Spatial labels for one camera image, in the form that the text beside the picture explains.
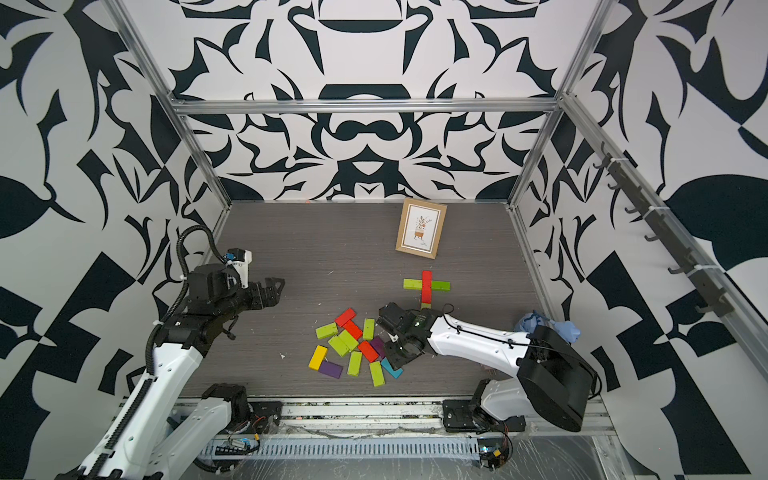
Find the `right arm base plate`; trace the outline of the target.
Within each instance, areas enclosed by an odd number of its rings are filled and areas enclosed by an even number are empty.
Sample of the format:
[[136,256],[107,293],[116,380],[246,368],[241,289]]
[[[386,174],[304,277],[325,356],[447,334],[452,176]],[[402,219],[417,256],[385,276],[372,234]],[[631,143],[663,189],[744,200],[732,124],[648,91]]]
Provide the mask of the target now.
[[519,433],[527,427],[523,416],[500,419],[486,411],[477,399],[443,400],[441,406],[442,425],[449,433]]

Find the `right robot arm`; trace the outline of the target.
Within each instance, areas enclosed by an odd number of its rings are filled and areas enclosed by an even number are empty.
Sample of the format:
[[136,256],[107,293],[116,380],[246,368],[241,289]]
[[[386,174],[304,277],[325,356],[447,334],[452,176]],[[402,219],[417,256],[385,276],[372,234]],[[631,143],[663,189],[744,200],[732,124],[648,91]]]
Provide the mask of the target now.
[[483,380],[467,401],[443,404],[450,432],[522,432],[537,416],[565,431],[581,430],[587,403],[598,391],[596,371],[556,330],[510,332],[467,323],[432,308],[380,308],[389,335],[385,358],[395,369],[426,355],[456,357],[490,367],[505,379]]

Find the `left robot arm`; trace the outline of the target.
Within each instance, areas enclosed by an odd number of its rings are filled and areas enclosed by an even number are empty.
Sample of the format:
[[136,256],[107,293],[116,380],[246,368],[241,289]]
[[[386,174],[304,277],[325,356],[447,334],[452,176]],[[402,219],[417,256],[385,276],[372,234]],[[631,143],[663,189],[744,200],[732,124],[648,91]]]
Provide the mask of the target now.
[[219,432],[252,417],[245,387],[219,383],[173,431],[166,430],[179,395],[217,337],[233,339],[241,313],[277,306],[285,281],[250,280],[251,252],[219,252],[204,225],[179,235],[176,255],[182,288],[148,337],[145,370],[105,436],[64,473],[66,479],[178,479]]

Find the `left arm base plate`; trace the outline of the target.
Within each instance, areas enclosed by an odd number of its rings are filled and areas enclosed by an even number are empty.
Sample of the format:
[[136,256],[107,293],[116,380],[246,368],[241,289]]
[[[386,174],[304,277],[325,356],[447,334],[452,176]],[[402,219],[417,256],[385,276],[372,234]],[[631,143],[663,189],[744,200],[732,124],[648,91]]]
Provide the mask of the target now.
[[283,403],[281,401],[252,401],[249,403],[250,417],[244,434],[275,433],[282,420]]

